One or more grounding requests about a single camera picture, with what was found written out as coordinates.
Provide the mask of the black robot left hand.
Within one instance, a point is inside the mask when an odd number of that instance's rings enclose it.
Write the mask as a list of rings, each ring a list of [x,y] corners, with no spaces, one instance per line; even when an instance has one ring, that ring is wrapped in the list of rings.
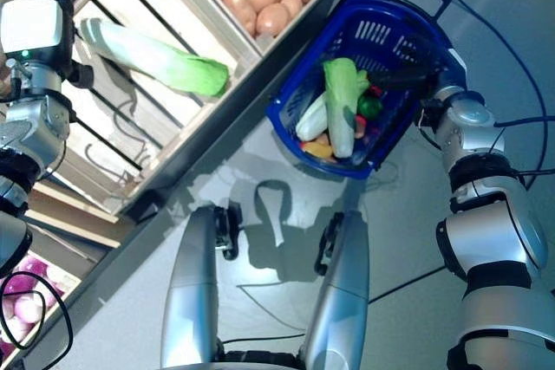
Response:
[[[56,72],[76,88],[91,88],[94,84],[94,70],[90,65],[81,64],[72,58],[75,43],[73,21],[75,0],[56,0],[62,9],[62,37],[56,47]]]

